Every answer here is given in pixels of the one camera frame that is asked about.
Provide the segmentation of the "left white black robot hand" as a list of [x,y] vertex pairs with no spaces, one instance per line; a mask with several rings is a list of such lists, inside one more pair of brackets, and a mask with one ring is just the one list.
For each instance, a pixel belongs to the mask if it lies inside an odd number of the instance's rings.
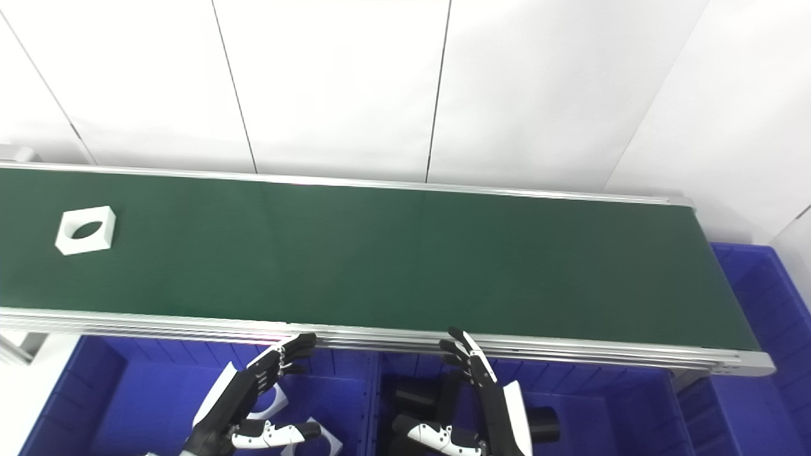
[[203,399],[180,454],[233,455],[320,438],[322,427],[316,422],[273,424],[267,417],[251,417],[260,396],[282,376],[303,371],[295,361],[312,356],[316,344],[314,332],[302,332],[265,349],[245,369],[228,364]]

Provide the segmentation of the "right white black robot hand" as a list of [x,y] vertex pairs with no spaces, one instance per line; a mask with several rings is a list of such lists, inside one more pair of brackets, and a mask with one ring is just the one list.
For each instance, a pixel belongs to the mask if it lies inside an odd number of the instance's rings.
[[398,415],[393,430],[431,452],[443,455],[530,455],[532,440],[524,401],[518,383],[501,386],[483,349],[472,335],[451,326],[449,338],[441,339],[443,361],[457,367],[473,387],[483,412],[486,436],[437,421],[418,421]]

